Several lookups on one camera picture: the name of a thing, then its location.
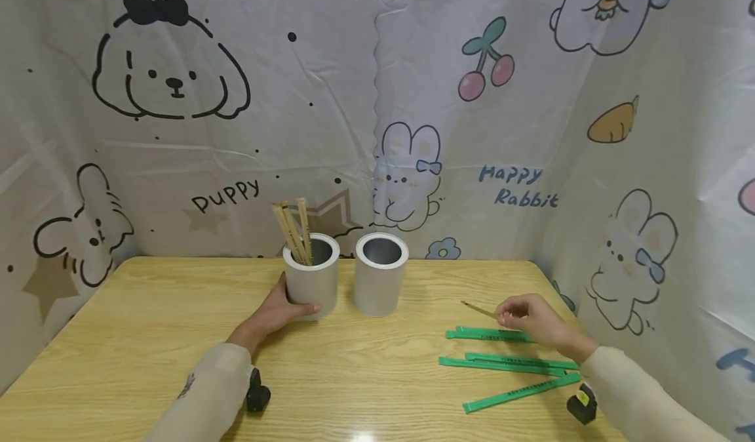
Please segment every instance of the white cylindrical container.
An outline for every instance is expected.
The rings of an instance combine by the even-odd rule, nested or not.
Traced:
[[[357,242],[354,271],[354,304],[369,317],[385,317],[396,311],[409,249],[402,239],[374,232]]]
[[[332,237],[310,233],[312,265],[299,264],[291,250],[283,248],[288,298],[297,304],[319,304],[320,312],[302,317],[302,321],[319,321],[335,308],[338,301],[338,255],[341,247]]]

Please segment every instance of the wooden table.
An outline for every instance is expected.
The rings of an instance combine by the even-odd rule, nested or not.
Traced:
[[[277,258],[133,258],[0,398],[2,441],[139,441],[187,372],[258,306]],[[461,299],[494,309],[539,292],[575,317],[529,262],[411,261],[401,303],[383,319],[351,301],[353,261],[339,263],[339,302],[318,323],[271,337],[256,361],[273,398],[237,418],[227,441],[622,441],[600,415],[582,426],[576,386],[465,415],[461,404],[545,381],[538,374],[441,367],[438,356],[501,352],[547,359],[536,344],[447,340],[457,325],[495,327]]]

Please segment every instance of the hand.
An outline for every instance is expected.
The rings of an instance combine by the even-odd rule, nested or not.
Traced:
[[[226,342],[245,347],[252,355],[268,334],[278,331],[298,317],[309,316],[320,311],[319,304],[289,303],[285,290],[285,273],[281,273],[278,282],[275,283],[257,311],[240,323]]]
[[[495,313],[501,326],[526,332],[533,341],[579,364],[598,347],[593,339],[568,326],[540,294],[512,296],[498,304]]]

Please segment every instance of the black bow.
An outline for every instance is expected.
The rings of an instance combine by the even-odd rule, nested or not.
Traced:
[[[185,0],[123,0],[123,5],[128,17],[139,26],[158,20],[184,26],[189,21],[189,5]]]

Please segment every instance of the cartoon rabbit drawing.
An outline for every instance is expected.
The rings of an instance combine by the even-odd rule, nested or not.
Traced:
[[[62,257],[63,268],[96,288],[115,267],[113,255],[134,235],[134,226],[99,165],[81,165],[76,184],[80,207],[41,224],[34,233],[34,250],[40,257]]]
[[[404,232],[417,230],[438,212],[431,200],[440,186],[442,164],[440,135],[432,125],[415,132],[404,123],[393,123],[383,133],[373,194],[374,223]]]
[[[612,214],[600,249],[600,265],[587,294],[617,331],[644,331],[637,303],[655,302],[666,278],[664,263],[674,251],[679,232],[665,212],[651,213],[650,194],[635,189]]]
[[[603,56],[629,49],[645,25],[650,9],[670,0],[564,0],[551,14],[556,44],[571,52],[590,46]]]

